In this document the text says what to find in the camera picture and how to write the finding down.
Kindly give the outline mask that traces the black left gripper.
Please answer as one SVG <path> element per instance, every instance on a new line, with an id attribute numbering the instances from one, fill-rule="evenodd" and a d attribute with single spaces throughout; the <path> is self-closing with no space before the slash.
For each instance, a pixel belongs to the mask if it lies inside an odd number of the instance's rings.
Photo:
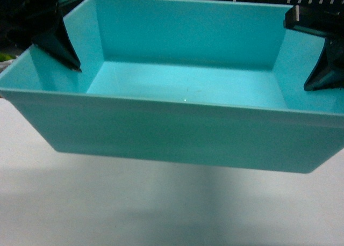
<path id="1" fill-rule="evenodd" d="M 81 72 L 61 8 L 79 0 L 1 0 L 1 46 L 39 47 L 65 67 Z"/>

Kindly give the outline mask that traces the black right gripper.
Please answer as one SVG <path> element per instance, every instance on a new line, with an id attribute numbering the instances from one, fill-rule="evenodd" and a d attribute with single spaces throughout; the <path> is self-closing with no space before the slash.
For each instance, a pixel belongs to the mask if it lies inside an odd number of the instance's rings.
<path id="1" fill-rule="evenodd" d="M 295 5 L 285 13 L 284 28 L 325 38 L 304 90 L 343 88 L 343 15 Z"/>

